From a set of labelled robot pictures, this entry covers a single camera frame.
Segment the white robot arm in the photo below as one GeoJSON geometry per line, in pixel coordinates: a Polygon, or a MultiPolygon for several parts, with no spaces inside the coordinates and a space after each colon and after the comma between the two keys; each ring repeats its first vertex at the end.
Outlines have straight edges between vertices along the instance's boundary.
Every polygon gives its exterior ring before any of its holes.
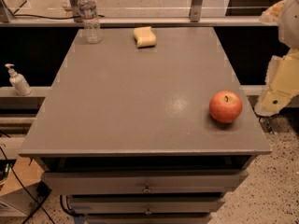
{"type": "Polygon", "coordinates": [[[271,117],[278,114],[299,94],[299,0],[281,0],[264,11],[263,24],[278,27],[278,40],[289,51],[283,57],[273,55],[267,68],[265,86],[254,111],[271,117]]]}

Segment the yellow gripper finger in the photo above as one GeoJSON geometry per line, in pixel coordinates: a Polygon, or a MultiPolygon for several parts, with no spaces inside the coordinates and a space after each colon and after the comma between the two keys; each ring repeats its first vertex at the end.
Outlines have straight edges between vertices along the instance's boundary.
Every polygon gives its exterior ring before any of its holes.
{"type": "Polygon", "coordinates": [[[257,115],[271,117],[299,94],[299,50],[290,49],[283,56],[273,56],[268,64],[265,86],[254,106],[257,115]]]}
{"type": "Polygon", "coordinates": [[[285,3],[285,0],[281,0],[275,3],[273,6],[269,7],[260,16],[260,22],[266,25],[280,25],[285,3]]]}

